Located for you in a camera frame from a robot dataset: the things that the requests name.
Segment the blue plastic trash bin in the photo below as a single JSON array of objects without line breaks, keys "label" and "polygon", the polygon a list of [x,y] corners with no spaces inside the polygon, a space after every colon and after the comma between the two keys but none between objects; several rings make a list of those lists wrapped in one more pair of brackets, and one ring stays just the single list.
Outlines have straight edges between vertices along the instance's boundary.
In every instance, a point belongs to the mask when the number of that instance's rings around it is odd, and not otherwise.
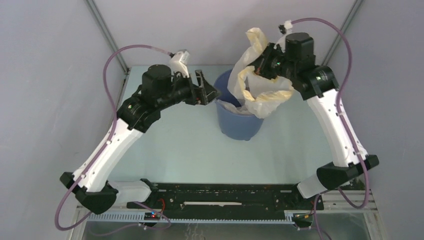
[{"label": "blue plastic trash bin", "polygon": [[214,101],[218,124],[221,132],[229,138],[249,141],[259,132],[264,120],[254,114],[237,112],[241,104],[228,90],[228,80],[231,73],[231,69],[225,71],[213,84],[221,93]]}]

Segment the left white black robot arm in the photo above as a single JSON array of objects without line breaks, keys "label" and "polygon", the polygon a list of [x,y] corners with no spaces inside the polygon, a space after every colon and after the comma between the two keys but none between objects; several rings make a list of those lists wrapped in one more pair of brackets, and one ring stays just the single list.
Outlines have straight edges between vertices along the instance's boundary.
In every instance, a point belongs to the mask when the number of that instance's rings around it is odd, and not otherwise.
[{"label": "left white black robot arm", "polygon": [[60,177],[82,206],[96,215],[121,203],[156,206],[157,189],[149,180],[118,182],[109,181],[108,177],[125,152],[161,118],[163,110],[179,103],[206,106],[220,96],[201,70],[194,73],[196,84],[190,75],[163,64],[152,65],[141,75],[140,85],[123,101],[116,112],[116,122],[93,155],[79,169]]}]

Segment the translucent white yellow trash bag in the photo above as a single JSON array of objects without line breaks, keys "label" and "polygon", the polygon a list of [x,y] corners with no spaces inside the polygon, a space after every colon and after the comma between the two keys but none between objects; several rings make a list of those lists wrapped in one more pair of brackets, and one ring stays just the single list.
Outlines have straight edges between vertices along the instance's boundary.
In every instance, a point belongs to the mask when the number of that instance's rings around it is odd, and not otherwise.
[{"label": "translucent white yellow trash bag", "polygon": [[221,99],[217,103],[231,113],[264,119],[289,100],[295,89],[287,78],[277,76],[267,79],[254,73],[255,68],[249,64],[265,52],[269,41],[258,27],[250,28],[245,34],[250,47],[234,65],[225,86],[229,95],[235,98],[235,103]]}]

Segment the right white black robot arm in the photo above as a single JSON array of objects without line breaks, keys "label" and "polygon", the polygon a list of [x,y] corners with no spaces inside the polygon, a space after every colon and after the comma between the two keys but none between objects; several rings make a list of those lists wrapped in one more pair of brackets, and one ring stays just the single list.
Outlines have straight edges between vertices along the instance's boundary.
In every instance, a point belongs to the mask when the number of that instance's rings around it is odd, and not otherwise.
[{"label": "right white black robot arm", "polygon": [[252,62],[255,74],[266,79],[283,77],[292,82],[317,117],[329,143],[332,161],[319,167],[311,177],[296,184],[291,204],[304,209],[311,197],[333,190],[379,165],[376,155],[360,146],[355,132],[347,132],[351,123],[342,105],[336,103],[339,84],[330,67],[317,65],[314,40],[305,33],[285,37],[285,48],[268,43],[264,52]]}]

